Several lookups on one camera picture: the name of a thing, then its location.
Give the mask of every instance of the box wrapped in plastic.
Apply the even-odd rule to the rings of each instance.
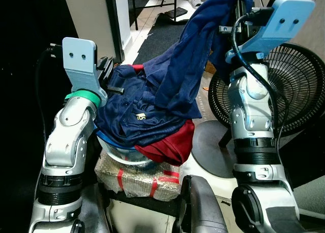
[[[146,168],[129,167],[112,159],[103,150],[95,172],[99,182],[127,197],[145,196],[168,202],[180,193],[180,168],[168,163],[151,163]]]

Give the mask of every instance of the wall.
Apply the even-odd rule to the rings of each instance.
[[[98,59],[116,57],[106,0],[66,0],[79,38],[97,44]]]
[[[131,40],[131,30],[128,19],[128,2],[127,0],[115,0],[118,24],[121,34],[122,49],[125,50]]]
[[[297,36],[291,42],[300,44],[315,52],[325,60],[325,3],[324,0],[313,0],[315,9]],[[266,6],[269,0],[254,0],[255,6]]]

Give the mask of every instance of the red cloth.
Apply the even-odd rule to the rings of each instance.
[[[194,123],[187,120],[178,132],[146,147],[135,145],[135,148],[155,162],[180,166],[189,157],[193,134]]]
[[[134,70],[135,70],[135,72],[136,72],[137,74],[138,74],[140,71],[143,71],[143,70],[144,70],[142,64],[133,64],[133,65],[131,65],[131,66],[134,68]]]

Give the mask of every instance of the green ring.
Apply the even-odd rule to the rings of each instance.
[[[92,101],[96,107],[98,108],[101,105],[101,99],[96,94],[89,92],[87,90],[78,90],[73,93],[70,93],[66,96],[65,99],[69,99],[71,97],[84,97],[90,101]]]

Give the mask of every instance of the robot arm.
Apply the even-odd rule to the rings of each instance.
[[[97,108],[105,105],[106,92],[100,87],[93,41],[64,38],[63,65],[73,85],[65,107],[54,118],[34,201],[29,233],[82,232],[82,173],[87,139],[94,128]]]
[[[305,232],[299,224],[298,207],[275,146],[270,94],[249,66],[268,83],[268,67],[262,63],[263,57],[295,37],[314,2],[271,0],[268,7],[272,7],[272,14],[259,32],[239,47],[243,54],[232,50],[226,55],[227,62],[238,67],[231,73],[228,90],[237,156],[234,175],[238,187],[232,195],[233,210],[236,223],[244,232]],[[251,23],[254,11],[259,9],[250,13]]]

